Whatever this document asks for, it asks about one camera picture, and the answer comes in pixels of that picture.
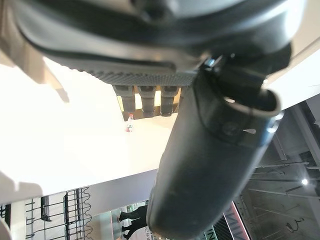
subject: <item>person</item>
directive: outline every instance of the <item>person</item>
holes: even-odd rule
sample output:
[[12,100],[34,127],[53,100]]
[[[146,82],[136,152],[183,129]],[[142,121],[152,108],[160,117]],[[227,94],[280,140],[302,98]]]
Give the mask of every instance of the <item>person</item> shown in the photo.
[[147,208],[148,206],[140,206],[132,212],[121,212],[119,216],[119,221],[122,222],[125,219],[131,219],[131,225],[122,226],[122,232],[129,231],[128,234],[123,234],[123,237],[128,240],[132,234],[138,229],[144,228],[147,226]]

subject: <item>metal bar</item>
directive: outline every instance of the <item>metal bar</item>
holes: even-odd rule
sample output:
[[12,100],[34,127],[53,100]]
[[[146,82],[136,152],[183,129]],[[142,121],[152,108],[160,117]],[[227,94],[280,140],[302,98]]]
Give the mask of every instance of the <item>metal bar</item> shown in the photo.
[[51,222],[49,217],[49,196],[43,196],[40,199],[41,219],[43,221]]
[[288,209],[285,210],[285,211],[288,212],[288,211],[290,211],[290,210],[292,210],[292,209],[296,209],[296,208],[298,208],[298,207],[300,207],[300,204],[297,204],[297,205],[295,205],[295,206],[293,206],[293,207],[290,207],[290,208],[288,208]]
[[249,214],[249,211],[248,211],[248,207],[247,207],[247,204],[245,203],[245,200],[244,200],[244,197],[243,195],[241,194],[240,195],[240,200],[241,200],[241,204],[243,206],[243,209],[244,209],[244,214],[247,218],[250,218],[250,214]]
[[293,188],[290,188],[290,189],[286,190],[285,192],[286,192],[286,193],[289,193],[289,192],[292,192],[292,191],[294,191],[294,190],[301,189],[301,188],[303,188],[302,185],[296,186],[296,187],[293,187]]
[[75,190],[73,191],[73,194],[71,196],[73,197],[73,203],[74,203],[74,210],[72,210],[72,212],[74,212],[74,216],[72,216],[72,217],[74,218],[74,222],[73,223],[75,223],[75,233],[70,233],[70,236],[76,234],[75,238],[78,239],[78,218],[77,218],[78,205],[76,203],[77,197],[76,197],[76,191]]
[[[308,180],[320,182],[319,178],[310,178]],[[297,178],[250,178],[249,181],[301,183],[301,179],[297,179]]]
[[79,188],[77,188],[75,190],[75,194],[76,194],[76,210],[77,210],[77,213],[78,213],[78,221],[80,221],[80,194],[79,194]]
[[254,172],[252,174],[285,174],[284,171]]
[[70,230],[69,230],[69,207],[68,207],[68,193],[64,195],[64,232],[65,232],[65,239],[70,240]]
[[301,129],[301,133],[305,139],[306,144],[308,145],[310,152],[313,156],[315,163],[320,167],[320,148],[318,141],[316,140],[313,132],[309,127],[309,123],[301,109],[301,107],[297,104],[291,107],[291,112],[293,113],[294,118],[298,126]]
[[81,207],[82,207],[82,227],[83,227],[83,237],[84,239],[86,239],[86,231],[85,231],[85,216],[84,216],[84,210],[83,210],[83,207],[84,207],[84,198],[83,198],[83,192],[84,190],[81,189]]
[[320,170],[320,166],[307,166],[306,168]]
[[281,142],[280,142],[280,140],[279,140],[279,138],[278,138],[278,136],[277,136],[276,133],[274,134],[274,137],[273,137],[273,139],[272,139],[272,142],[273,142],[273,145],[274,145],[277,153],[279,154],[280,159],[281,159],[282,161],[288,160],[288,158],[287,158],[287,156],[286,156],[286,153],[285,153],[285,151],[284,151],[284,148],[282,147]]
[[10,228],[11,225],[11,204],[5,205],[4,221]]
[[43,223],[43,233],[44,233],[44,240],[47,240],[46,239],[46,221],[44,221]]
[[27,203],[26,204],[26,206],[28,206],[28,205],[33,205],[35,202],[34,201],[32,201],[32,202],[30,202],[30,203]]
[[260,214],[260,215],[257,215],[255,218],[260,218],[260,217],[262,217],[262,216],[264,216],[264,215],[267,215],[267,214],[269,214],[269,212],[265,212],[265,213],[262,213],[262,214]]
[[25,236],[25,239],[32,239],[34,237],[34,234],[28,234]]
[[65,239],[65,235],[63,236],[58,236],[58,237],[55,237],[55,238],[50,238],[50,240],[56,240],[56,239]]
[[34,239],[34,235],[35,235],[35,233],[34,233],[34,225],[32,224],[33,223],[33,219],[34,219],[34,199],[32,198],[31,199],[31,240],[33,240]]
[[308,161],[298,161],[298,162],[289,162],[289,163],[281,163],[281,164],[271,164],[271,165],[260,165],[256,166],[255,169],[264,169],[264,168],[273,168],[273,167],[287,167],[291,165],[308,165]]
[[[50,216],[48,216],[48,217],[55,217],[55,216],[59,216],[59,215],[63,215],[64,213],[58,213],[58,214],[54,214],[54,215],[50,215]],[[76,218],[78,215],[74,215],[74,216],[71,216],[71,217],[69,217],[69,219],[71,219],[71,218]],[[36,222],[36,221],[39,221],[39,220],[43,220],[42,218],[37,218],[37,219],[33,219],[33,221],[32,221],[32,223],[34,223],[34,222]],[[70,221],[69,223],[70,224],[73,224],[73,223],[75,223],[77,220],[74,220],[74,221]]]
[[[63,223],[63,224],[59,224],[59,225],[47,227],[46,230],[48,230],[48,229],[54,229],[54,228],[61,227],[61,226],[66,226],[66,225],[67,225],[66,223]],[[34,232],[34,234],[39,233],[39,232],[41,232],[41,231],[43,231],[43,230],[45,230],[45,229],[37,230],[37,231]]]
[[0,205],[0,218],[3,218],[6,213],[6,207],[3,205]]
[[276,232],[274,232],[274,233],[271,233],[271,234],[268,235],[268,236],[264,236],[262,239],[267,239],[267,238],[269,238],[269,237],[271,237],[271,236],[273,236],[273,235],[276,235],[276,234],[278,234],[278,233],[281,233],[281,230],[276,231]]
[[267,190],[261,190],[261,189],[253,189],[253,188],[248,188],[248,190],[254,191],[254,192],[266,193],[266,194],[276,194],[276,195],[283,195],[283,196],[296,197],[296,198],[320,199],[320,196],[301,195],[301,194],[293,194],[293,193],[278,192],[278,191],[267,191]]
[[278,236],[277,238],[275,238],[274,240],[279,240],[281,238],[283,238],[285,235],[281,235],[281,236]]
[[292,218],[292,219],[300,219],[300,218],[304,218],[304,219],[308,219],[308,220],[312,220],[312,218],[310,217],[306,217],[306,216],[298,216],[298,215],[292,215],[292,214],[288,214],[282,211],[277,211],[277,210],[269,210],[269,209],[265,209],[265,208],[261,208],[261,207],[257,207],[257,206],[253,206],[253,209],[255,210],[261,210],[261,211],[265,211],[268,213],[273,213],[273,214],[277,214],[277,215],[281,215],[284,217],[288,217],[288,218]]
[[[49,205],[43,205],[43,207],[50,207],[50,206],[54,206],[54,205],[58,205],[58,204],[63,204],[64,203],[64,201],[61,201],[61,202],[57,202],[57,203],[52,203],[52,204],[49,204]],[[37,209],[41,209],[41,206],[40,207],[35,207],[33,210],[37,210]]]

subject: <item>wire rack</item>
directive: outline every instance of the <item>wire rack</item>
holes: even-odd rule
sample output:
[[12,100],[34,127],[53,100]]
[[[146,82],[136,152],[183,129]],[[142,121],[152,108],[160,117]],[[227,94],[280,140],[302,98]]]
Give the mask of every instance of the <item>wire rack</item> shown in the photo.
[[11,218],[11,204],[0,205],[0,219],[4,219],[8,227],[10,228]]
[[25,239],[92,240],[88,188],[28,200],[25,204]]

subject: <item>bottle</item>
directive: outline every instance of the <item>bottle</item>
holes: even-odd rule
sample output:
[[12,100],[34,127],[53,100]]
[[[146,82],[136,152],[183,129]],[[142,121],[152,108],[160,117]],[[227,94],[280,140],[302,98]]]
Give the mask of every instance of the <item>bottle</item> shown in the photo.
[[129,114],[128,121],[126,122],[125,131],[131,133],[134,127],[134,115],[132,113]]

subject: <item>black plastic part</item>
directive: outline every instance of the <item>black plastic part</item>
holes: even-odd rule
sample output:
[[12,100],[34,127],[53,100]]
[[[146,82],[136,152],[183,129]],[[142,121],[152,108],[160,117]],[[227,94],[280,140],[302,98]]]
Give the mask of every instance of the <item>black plastic part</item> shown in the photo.
[[138,15],[143,21],[150,24],[169,24],[174,20],[173,13],[167,7],[168,2],[162,0],[133,0]]
[[[90,1],[12,2],[23,35],[56,62],[99,75],[104,82],[147,86],[137,76],[133,82],[123,83],[128,78],[117,78],[117,73],[157,75],[194,70],[206,55],[252,57],[275,52],[287,45],[298,30],[306,0],[245,0],[219,12],[173,19],[165,25],[149,24],[137,15]],[[152,8],[152,3],[148,3],[148,8]],[[104,51],[113,49],[113,44],[121,44],[124,51],[135,46],[141,50],[131,55]],[[157,49],[149,54],[150,48]],[[156,76],[161,84],[150,79],[148,85],[187,86],[186,81],[175,82],[174,76]]]
[[49,196],[43,196],[40,200],[41,208],[41,219],[46,222],[51,222],[49,213]]
[[143,116],[152,118],[155,115],[156,86],[138,86],[137,88],[141,96]]
[[172,115],[174,99],[178,92],[177,86],[161,87],[161,116],[170,117]]
[[277,97],[272,92],[265,97],[269,105],[263,107],[264,96],[252,107],[228,102],[216,79],[200,73],[184,97],[161,158],[148,205],[151,231],[192,239],[219,219],[283,116]]
[[266,76],[286,68],[291,54],[289,43],[278,51],[259,57],[225,57],[213,70],[224,84],[223,89],[238,92],[239,97],[245,95],[243,91],[247,87],[259,90]]
[[[212,49],[225,53],[247,53],[253,48],[261,53],[270,53],[286,45],[294,30],[286,31],[288,27],[288,12],[295,11],[295,17],[303,9],[297,9],[293,5],[304,3],[305,0],[292,2],[289,0],[246,0],[219,13],[206,16],[179,19],[165,27],[147,24],[134,15],[127,15],[112,11],[108,8],[96,6],[83,1],[43,1],[43,0],[15,0],[15,7],[19,4],[33,8],[34,14],[17,14],[21,30],[32,42],[43,44],[51,42],[59,46],[61,42],[57,37],[48,39],[48,31],[41,31],[39,14],[45,15],[54,22],[64,23],[71,28],[91,33],[92,36],[107,37],[113,40],[130,42],[135,44],[170,46],[185,48],[193,46],[198,50],[208,45]],[[37,26],[31,27],[32,19],[37,19]],[[298,29],[298,24],[290,26]],[[64,36],[67,41],[74,41]]]
[[5,205],[5,215],[4,215],[4,221],[10,228],[11,226],[11,204]]
[[115,94],[121,97],[123,110],[133,113],[136,109],[136,98],[134,86],[114,85]]

